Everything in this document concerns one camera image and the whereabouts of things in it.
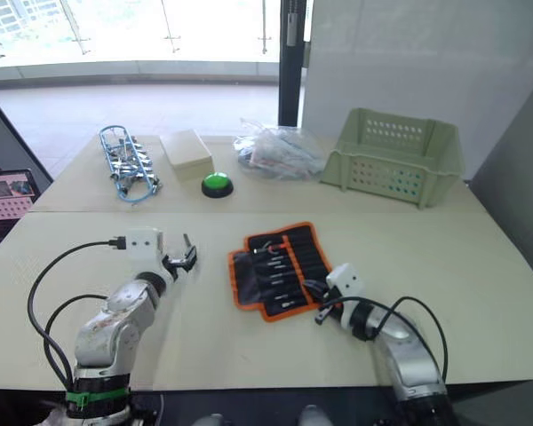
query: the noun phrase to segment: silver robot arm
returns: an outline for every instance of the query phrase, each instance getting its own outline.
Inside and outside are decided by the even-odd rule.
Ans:
[[[330,291],[325,300],[341,296],[364,296],[364,284],[350,264],[335,268],[326,278]],[[341,309],[320,311],[316,322],[321,324],[329,315],[340,326],[361,340],[369,340],[387,311],[374,304],[345,301]],[[458,425],[442,375],[436,362],[418,336],[394,315],[390,316],[375,338],[386,361],[395,396],[410,425]]]
[[[140,228],[127,233],[126,251],[134,279],[111,295],[77,335],[75,381],[73,392],[68,392],[66,424],[143,424],[131,414],[130,374],[139,340],[154,322],[160,297],[177,279],[179,268],[188,272],[195,264],[195,247],[184,238],[185,257],[170,259],[163,253],[158,230]]]

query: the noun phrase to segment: plastic storage basket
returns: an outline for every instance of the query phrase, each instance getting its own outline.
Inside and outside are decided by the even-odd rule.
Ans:
[[[347,117],[322,182],[422,209],[438,203],[463,172],[455,125],[357,108]]]

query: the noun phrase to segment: screen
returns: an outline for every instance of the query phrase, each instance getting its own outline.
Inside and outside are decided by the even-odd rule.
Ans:
[[[24,173],[0,176],[0,220],[17,220],[32,207],[34,191]]]

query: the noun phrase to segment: clear plastic bag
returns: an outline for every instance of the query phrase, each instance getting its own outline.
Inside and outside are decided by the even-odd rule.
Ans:
[[[233,143],[238,161],[250,173],[277,180],[317,180],[326,164],[314,136],[295,127],[267,128],[242,120],[251,131]]]

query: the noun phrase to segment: beige box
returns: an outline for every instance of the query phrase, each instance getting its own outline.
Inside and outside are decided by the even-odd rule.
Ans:
[[[179,131],[160,139],[179,180],[203,179],[215,171],[210,150],[195,130]]]

